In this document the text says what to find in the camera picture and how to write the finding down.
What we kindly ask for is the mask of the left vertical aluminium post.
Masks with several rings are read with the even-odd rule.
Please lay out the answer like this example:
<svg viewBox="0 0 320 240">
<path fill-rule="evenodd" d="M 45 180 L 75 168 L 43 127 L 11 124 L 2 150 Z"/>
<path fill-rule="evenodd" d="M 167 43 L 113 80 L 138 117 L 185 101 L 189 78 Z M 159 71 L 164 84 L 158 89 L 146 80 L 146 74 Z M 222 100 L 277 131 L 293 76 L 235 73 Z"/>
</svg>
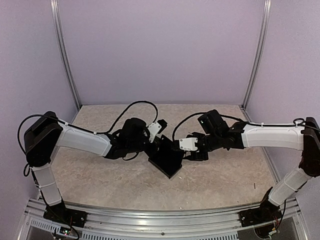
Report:
<svg viewBox="0 0 320 240">
<path fill-rule="evenodd" d="M 50 0 L 50 8 L 52 13 L 55 34 L 57 38 L 58 49 L 59 49 L 63 69 L 66 75 L 67 84 L 69 86 L 75 107 L 79 111 L 82 107 L 82 103 L 79 97 L 79 93 L 76 87 L 76 83 L 73 77 L 73 73 L 72 73 L 72 69 L 71 69 L 71 65 L 70 65 L 70 61 L 67 53 L 67 48 L 66 48 L 63 28 L 62 28 L 62 22 L 60 17 L 59 1 Z"/>
</svg>

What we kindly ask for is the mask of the right vertical aluminium post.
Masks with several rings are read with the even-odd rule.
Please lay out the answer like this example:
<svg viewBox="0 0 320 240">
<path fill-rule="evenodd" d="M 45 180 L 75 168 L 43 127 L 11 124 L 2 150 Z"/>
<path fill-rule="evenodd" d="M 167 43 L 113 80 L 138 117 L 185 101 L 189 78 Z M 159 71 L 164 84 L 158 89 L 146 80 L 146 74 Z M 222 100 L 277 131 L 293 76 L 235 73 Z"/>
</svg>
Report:
<svg viewBox="0 0 320 240">
<path fill-rule="evenodd" d="M 248 108 L 251 96 L 253 94 L 254 86 L 257 80 L 257 75 L 258 75 L 260 63 L 262 60 L 264 46 L 265 46 L 267 32 L 268 32 L 271 6 L 272 6 L 271 0 L 264 1 L 262 20 L 261 20 L 261 25 L 260 25 L 259 35 L 258 35 L 257 47 L 256 47 L 254 59 L 253 59 L 253 65 L 249 75 L 249 81 L 245 91 L 245 95 L 241 104 L 241 107 L 244 111 Z"/>
</svg>

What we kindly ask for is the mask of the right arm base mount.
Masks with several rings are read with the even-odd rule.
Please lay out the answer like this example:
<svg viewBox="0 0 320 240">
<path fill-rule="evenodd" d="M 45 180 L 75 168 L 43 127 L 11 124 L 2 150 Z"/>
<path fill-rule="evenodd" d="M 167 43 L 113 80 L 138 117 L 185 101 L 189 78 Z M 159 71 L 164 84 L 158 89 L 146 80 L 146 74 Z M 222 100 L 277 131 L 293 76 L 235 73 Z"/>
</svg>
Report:
<svg viewBox="0 0 320 240">
<path fill-rule="evenodd" d="M 269 193 L 271 190 L 272 187 L 265 193 L 257 208 L 242 210 L 238 213 L 242 227 L 258 225 L 282 217 L 280 207 L 269 202 Z"/>
</svg>

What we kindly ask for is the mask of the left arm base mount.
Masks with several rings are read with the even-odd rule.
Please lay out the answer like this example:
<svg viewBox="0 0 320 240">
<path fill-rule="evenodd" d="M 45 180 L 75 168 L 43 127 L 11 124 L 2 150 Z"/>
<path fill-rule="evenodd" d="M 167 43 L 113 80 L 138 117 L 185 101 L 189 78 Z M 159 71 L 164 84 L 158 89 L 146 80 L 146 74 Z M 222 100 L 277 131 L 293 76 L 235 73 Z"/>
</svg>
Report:
<svg viewBox="0 0 320 240">
<path fill-rule="evenodd" d="M 72 227 L 83 228 L 88 213 L 82 210 L 67 208 L 64 201 L 56 205 L 46 205 L 43 218 Z"/>
</svg>

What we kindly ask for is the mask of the small circuit board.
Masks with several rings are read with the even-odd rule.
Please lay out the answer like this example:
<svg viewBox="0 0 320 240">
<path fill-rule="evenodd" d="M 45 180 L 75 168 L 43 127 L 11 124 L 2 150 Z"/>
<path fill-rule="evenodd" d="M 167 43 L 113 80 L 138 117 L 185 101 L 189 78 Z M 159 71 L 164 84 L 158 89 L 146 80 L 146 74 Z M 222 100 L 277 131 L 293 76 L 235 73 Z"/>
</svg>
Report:
<svg viewBox="0 0 320 240">
<path fill-rule="evenodd" d="M 53 237 L 63 236 L 63 237 L 69 237 L 73 236 L 73 230 L 70 227 L 54 227 L 51 230 Z"/>
</svg>

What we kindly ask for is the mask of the front aluminium frame rail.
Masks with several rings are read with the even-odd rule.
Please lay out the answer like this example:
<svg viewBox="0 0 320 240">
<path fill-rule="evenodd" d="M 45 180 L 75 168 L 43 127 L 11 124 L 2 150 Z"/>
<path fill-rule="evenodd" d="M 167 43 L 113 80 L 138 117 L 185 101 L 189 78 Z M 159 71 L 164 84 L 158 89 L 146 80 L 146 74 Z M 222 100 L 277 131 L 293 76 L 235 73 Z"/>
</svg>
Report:
<svg viewBox="0 0 320 240">
<path fill-rule="evenodd" d="M 86 212 L 83 227 L 63 235 L 64 224 L 44 218 L 42 199 L 30 199 L 22 214 L 17 240 L 307 240 L 309 234 L 297 201 L 281 207 L 283 217 L 243 226 L 242 211 L 257 203 L 201 210 L 131 210 L 67 202 L 73 210 Z"/>
</svg>

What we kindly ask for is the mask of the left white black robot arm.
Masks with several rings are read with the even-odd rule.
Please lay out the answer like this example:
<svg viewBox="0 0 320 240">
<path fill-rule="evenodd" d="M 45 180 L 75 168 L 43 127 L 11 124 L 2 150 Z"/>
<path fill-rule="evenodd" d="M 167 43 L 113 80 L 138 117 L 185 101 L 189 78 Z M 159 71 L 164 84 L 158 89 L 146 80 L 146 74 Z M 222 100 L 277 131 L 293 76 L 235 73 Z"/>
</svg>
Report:
<svg viewBox="0 0 320 240">
<path fill-rule="evenodd" d="M 29 127 L 19 147 L 26 157 L 37 187 L 50 206 L 50 214 L 63 223 L 70 218 L 70 211 L 62 205 L 52 168 L 51 155 L 57 147 L 76 149 L 109 159 L 127 160 L 127 155 L 141 152 L 152 156 L 158 149 L 158 135 L 167 127 L 163 119 L 147 124 L 142 119 L 127 119 L 122 128 L 113 133 L 95 132 L 59 119 L 55 112 L 36 114 L 37 121 Z"/>
</svg>

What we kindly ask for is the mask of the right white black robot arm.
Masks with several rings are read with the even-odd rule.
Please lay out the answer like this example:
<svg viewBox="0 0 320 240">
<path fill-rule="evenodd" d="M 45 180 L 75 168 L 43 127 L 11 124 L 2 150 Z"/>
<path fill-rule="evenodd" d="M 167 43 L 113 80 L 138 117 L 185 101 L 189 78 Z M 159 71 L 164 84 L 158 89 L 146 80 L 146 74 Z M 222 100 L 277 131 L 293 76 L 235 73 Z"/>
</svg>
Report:
<svg viewBox="0 0 320 240">
<path fill-rule="evenodd" d="M 204 134 L 194 132 L 179 140 L 181 150 L 206 154 L 218 149 L 275 147 L 301 151 L 301 161 L 294 170 L 272 187 L 256 210 L 256 218 L 266 222 L 287 198 L 308 180 L 320 175 L 320 130 L 313 117 L 298 118 L 292 124 L 264 124 L 237 120 L 228 126 L 224 116 L 211 110 L 198 118 Z"/>
</svg>

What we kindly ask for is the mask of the vertical aluminium post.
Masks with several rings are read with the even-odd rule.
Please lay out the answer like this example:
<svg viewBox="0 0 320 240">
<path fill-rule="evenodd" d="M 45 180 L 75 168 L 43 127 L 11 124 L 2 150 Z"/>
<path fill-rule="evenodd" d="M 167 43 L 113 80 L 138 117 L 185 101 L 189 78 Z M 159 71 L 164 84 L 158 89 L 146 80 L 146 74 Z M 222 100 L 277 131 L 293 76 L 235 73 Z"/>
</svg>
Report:
<svg viewBox="0 0 320 240">
<path fill-rule="evenodd" d="M 256 47 L 254 59 L 253 59 L 253 65 L 249 75 L 249 81 L 245 91 L 245 95 L 241 104 L 241 107 L 244 111 L 248 108 L 251 96 L 253 94 L 254 86 L 257 80 L 257 75 L 258 75 L 260 63 L 262 60 L 264 46 L 265 46 L 267 32 L 268 32 L 271 6 L 272 6 L 271 0 L 264 1 L 262 20 L 261 20 L 261 25 L 260 25 L 259 35 L 258 35 L 257 47 Z"/>
<path fill-rule="evenodd" d="M 67 84 L 69 86 L 75 107 L 79 111 L 82 107 L 82 103 L 79 97 L 79 93 L 76 87 L 76 83 L 73 77 L 73 73 L 72 73 L 72 69 L 71 69 L 71 65 L 70 65 L 70 61 L 67 53 L 67 48 L 66 48 L 63 28 L 62 28 L 62 22 L 60 17 L 59 1 L 50 0 L 50 8 L 52 13 L 55 34 L 57 38 L 58 49 L 59 49 L 63 69 L 66 75 Z"/>
</svg>

